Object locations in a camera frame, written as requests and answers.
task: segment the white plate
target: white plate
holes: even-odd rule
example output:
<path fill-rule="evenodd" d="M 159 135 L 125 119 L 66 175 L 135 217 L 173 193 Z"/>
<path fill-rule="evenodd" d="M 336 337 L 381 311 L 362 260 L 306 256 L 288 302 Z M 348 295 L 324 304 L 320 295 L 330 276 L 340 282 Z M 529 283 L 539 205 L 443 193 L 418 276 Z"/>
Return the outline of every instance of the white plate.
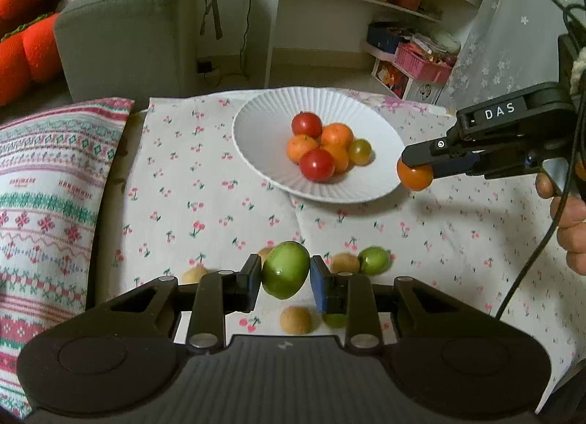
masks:
<path fill-rule="evenodd" d="M 291 121 L 299 112 L 314 112 L 324 125 L 348 125 L 356 138 L 370 142 L 374 160 L 325 183 L 308 181 L 286 155 L 287 141 L 293 136 Z M 395 129 L 376 110 L 333 90 L 290 87 L 262 92 L 236 114 L 232 137 L 254 171 L 302 198 L 337 204 L 365 202 L 385 196 L 400 183 L 396 165 L 405 145 Z"/>

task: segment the patterned pillow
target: patterned pillow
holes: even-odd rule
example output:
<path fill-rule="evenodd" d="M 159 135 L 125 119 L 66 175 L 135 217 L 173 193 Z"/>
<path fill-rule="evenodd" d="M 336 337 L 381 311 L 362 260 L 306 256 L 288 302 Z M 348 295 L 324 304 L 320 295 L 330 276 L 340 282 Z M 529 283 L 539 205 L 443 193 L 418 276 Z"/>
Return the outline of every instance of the patterned pillow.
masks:
<path fill-rule="evenodd" d="M 30 412 L 16 359 L 86 307 L 105 182 L 134 102 L 106 98 L 0 127 L 0 405 Z"/>

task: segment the curtain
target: curtain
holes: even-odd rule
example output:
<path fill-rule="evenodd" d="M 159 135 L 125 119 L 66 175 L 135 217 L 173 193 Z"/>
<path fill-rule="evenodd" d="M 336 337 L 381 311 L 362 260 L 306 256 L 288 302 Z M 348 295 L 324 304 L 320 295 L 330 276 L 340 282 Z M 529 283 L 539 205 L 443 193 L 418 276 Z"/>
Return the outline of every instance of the curtain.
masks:
<path fill-rule="evenodd" d="M 462 109 L 557 81 L 557 37 L 565 31 L 561 11 L 550 0 L 483 0 L 438 104 Z"/>

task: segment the human hand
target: human hand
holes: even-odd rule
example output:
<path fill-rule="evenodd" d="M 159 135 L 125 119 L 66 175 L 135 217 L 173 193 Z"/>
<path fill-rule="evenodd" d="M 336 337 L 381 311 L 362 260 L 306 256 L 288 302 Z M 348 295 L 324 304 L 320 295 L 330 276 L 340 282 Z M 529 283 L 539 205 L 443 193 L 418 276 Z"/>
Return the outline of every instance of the human hand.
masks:
<path fill-rule="evenodd" d="M 535 189 L 543 199 L 555 193 L 554 185 L 545 173 L 537 174 Z M 550 216 L 556 215 L 560 198 L 555 197 L 550 206 Z M 567 251 L 565 261 L 577 274 L 586 275 L 586 203 L 578 198 L 568 197 L 557 230 L 558 244 Z"/>

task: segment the cherry print tablecloth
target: cherry print tablecloth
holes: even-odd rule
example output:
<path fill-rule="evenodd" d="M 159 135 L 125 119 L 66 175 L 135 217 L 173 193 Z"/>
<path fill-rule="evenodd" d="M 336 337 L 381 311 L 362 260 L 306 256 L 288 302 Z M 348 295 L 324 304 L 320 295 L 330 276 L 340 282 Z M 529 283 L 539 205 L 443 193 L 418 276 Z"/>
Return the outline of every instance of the cherry print tablecloth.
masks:
<path fill-rule="evenodd" d="M 344 91 L 377 109 L 405 144 L 444 135 L 453 117 L 440 108 Z M 203 263 L 238 270 L 250 253 L 281 241 L 303 243 L 328 263 L 369 245 L 391 250 L 393 265 L 373 281 L 410 275 L 494 315 L 517 272 L 549 226 L 549 205 L 532 177 L 458 176 L 417 194 L 399 188 L 381 200 L 327 205 L 275 188 L 239 158 L 231 139 L 238 109 L 258 91 L 153 99 L 144 126 L 130 120 L 126 156 L 116 157 L 104 194 L 97 289 L 106 300 L 162 274 L 181 277 Z M 377 159 L 391 161 L 396 159 Z M 549 244 L 513 297 L 504 320 L 534 335 L 552 359 L 548 396 L 586 345 L 583 279 Z M 233 334 L 282 334 L 280 312 L 315 306 L 309 280 L 279 301 L 261 290 L 253 313 L 226 319 Z M 316 316 L 315 334 L 330 333 Z M 381 315 L 386 341 L 394 340 Z M 342 338 L 342 330 L 336 330 Z M 178 341 L 185 339 L 182 321 Z"/>

